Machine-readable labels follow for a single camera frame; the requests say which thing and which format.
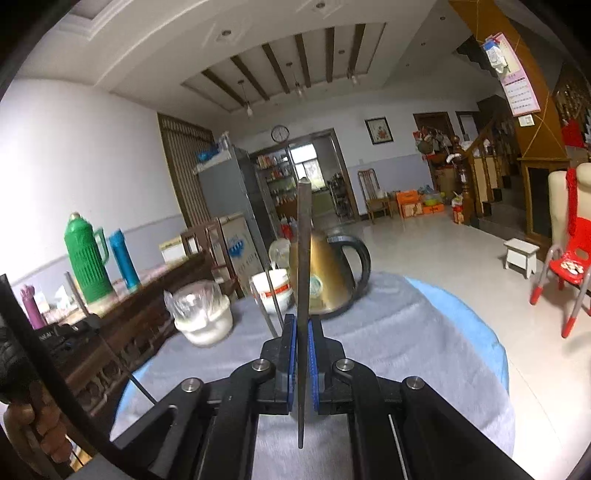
white stool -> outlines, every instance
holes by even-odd
[[[507,247],[507,256],[505,257],[505,268],[509,264],[525,270],[525,278],[529,278],[535,273],[536,263],[538,261],[535,253],[540,249],[538,245],[529,244],[518,238],[507,240],[504,245]]]

wooden ceiling beam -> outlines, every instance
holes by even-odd
[[[312,83],[310,81],[310,69],[308,68],[308,58],[306,57],[306,47],[304,46],[304,37],[301,33],[294,35],[295,46],[297,47],[298,55],[300,56],[301,71],[304,74],[304,83],[306,88],[310,88]]]
[[[290,88],[287,86],[287,82],[285,81],[285,77],[283,76],[283,72],[281,71],[281,67],[279,66],[279,62],[277,62],[277,58],[273,53],[273,49],[268,43],[263,43],[261,47],[265,52],[265,55],[267,55],[267,58],[269,60],[269,63],[271,63],[273,70],[275,70],[275,75],[277,76],[277,80],[279,80],[279,83],[281,84],[283,91],[289,94]]]
[[[351,55],[349,56],[349,72],[353,73],[357,65],[357,58],[359,57],[359,49],[361,48],[361,41],[365,32],[365,24],[358,23],[355,25],[355,35],[353,36],[353,46],[351,47]]]
[[[326,82],[331,83],[335,66],[335,28],[325,29],[324,36],[326,39]]]
[[[236,100],[240,106],[245,106],[246,102],[242,99],[240,95],[238,95],[232,87],[230,87],[226,82],[224,82],[220,77],[218,77],[215,73],[213,73],[210,69],[205,69],[201,72],[203,76],[213,83],[215,83],[218,87],[220,87],[224,92],[226,92],[230,97]]]
[[[242,72],[242,74],[248,79],[248,81],[255,88],[255,90],[259,93],[259,95],[262,96],[266,102],[268,102],[269,96],[267,95],[266,91],[263,89],[263,87],[261,87],[261,84],[258,83],[257,79],[251,73],[251,71],[248,69],[248,67],[244,64],[242,59],[238,55],[234,55],[233,57],[230,57],[230,60],[232,61],[232,63],[234,65],[236,65],[236,67],[238,67],[238,70],[240,70]]]

silver screw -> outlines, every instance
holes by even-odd
[[[354,366],[355,362],[353,362],[350,358],[341,358],[340,360],[336,361],[336,368],[342,372],[353,370]]]
[[[199,380],[198,378],[186,378],[181,383],[181,388],[183,389],[183,391],[187,393],[194,392],[201,388],[201,380]]]
[[[257,358],[252,363],[252,369],[256,372],[264,372],[268,370],[271,366],[271,362],[269,360],[265,360],[264,358]]]
[[[425,386],[425,381],[421,377],[408,377],[406,383],[411,390],[421,390]]]

stair railing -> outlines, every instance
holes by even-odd
[[[501,131],[501,120],[499,115],[495,115],[464,153],[471,173],[469,183],[472,185],[471,194],[478,217],[491,214],[490,202],[495,201],[493,190],[501,188],[503,170],[508,170],[508,165],[504,165],[507,159],[498,154],[498,148],[503,149],[503,140],[498,134]]]

finger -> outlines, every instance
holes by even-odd
[[[11,403],[4,413],[4,422],[8,427],[20,428],[35,420],[35,411],[28,403]]]
[[[45,434],[41,441],[41,450],[43,450],[46,455],[49,455],[61,446],[65,438],[66,426],[60,422]]]
[[[45,435],[49,430],[57,426],[60,420],[60,409],[57,405],[46,405],[39,413],[39,419],[35,424],[35,428],[39,435]]]
[[[43,403],[44,405],[51,405],[54,403],[53,398],[40,381],[33,381],[29,384],[29,392],[31,394],[31,398],[37,398],[38,401]]]
[[[65,440],[57,450],[51,454],[51,458],[55,463],[67,462],[72,454],[72,444]]]
[[[43,400],[43,403],[45,405],[52,405],[55,403],[55,401],[53,400],[53,397],[49,394],[49,392],[45,388],[45,385],[43,385],[43,387],[41,388],[41,399]]]

